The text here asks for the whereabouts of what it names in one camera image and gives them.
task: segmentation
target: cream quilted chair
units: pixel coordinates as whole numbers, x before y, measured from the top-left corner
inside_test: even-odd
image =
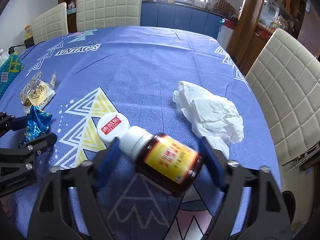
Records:
[[[320,141],[320,62],[277,29],[246,78],[263,111],[279,165]]]
[[[32,34],[35,45],[68,34],[67,4],[58,4],[38,16],[32,23]]]
[[[78,32],[105,27],[140,26],[142,0],[77,0]]]

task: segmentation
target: bottle cap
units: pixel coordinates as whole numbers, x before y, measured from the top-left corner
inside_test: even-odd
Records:
[[[129,158],[135,161],[142,148],[153,138],[153,135],[145,129],[133,126],[121,137],[119,148]]]
[[[120,138],[129,128],[129,121],[123,114],[112,112],[100,118],[97,124],[97,134],[100,140],[108,146],[115,137]]]

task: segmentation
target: white leather chair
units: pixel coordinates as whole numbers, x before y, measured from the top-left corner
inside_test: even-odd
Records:
[[[78,32],[105,27],[140,26],[142,0],[77,0]]]
[[[68,34],[67,4],[58,4],[34,19],[32,34],[35,45]]]
[[[277,29],[245,77],[263,111],[279,165],[320,141],[320,62]]]

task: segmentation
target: tablecloth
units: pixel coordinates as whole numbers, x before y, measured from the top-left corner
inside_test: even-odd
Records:
[[[38,183],[10,196],[16,225],[25,236],[48,168],[75,167],[105,148],[96,133],[105,113],[119,111],[131,125],[166,133],[198,149],[190,123],[172,101],[180,80],[235,103],[244,121],[244,140],[231,144],[230,159],[254,169],[269,166],[280,186],[275,149],[259,104],[229,55],[211,37],[153,27],[105,28],[42,42],[20,57],[24,69],[0,100],[0,111],[22,116],[18,94],[23,86],[38,70],[47,82],[54,71],[57,75],[56,96],[45,111],[53,115],[51,132],[58,141],[37,158]],[[23,130],[9,132],[0,145],[16,147],[22,138]],[[243,192],[233,233],[241,230],[249,192]],[[70,196],[78,228],[87,233],[76,188],[70,189]],[[176,199],[135,174],[124,155],[99,193],[105,218],[123,240],[201,239],[221,199],[205,165],[186,195]]]

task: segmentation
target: red logo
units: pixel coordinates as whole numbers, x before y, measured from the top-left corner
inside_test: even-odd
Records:
[[[116,117],[112,118],[108,123],[106,123],[105,126],[103,126],[101,128],[101,131],[103,131],[104,134],[107,135],[114,128],[116,128],[118,126],[118,124],[120,124],[120,123],[121,123],[121,120],[116,116]]]

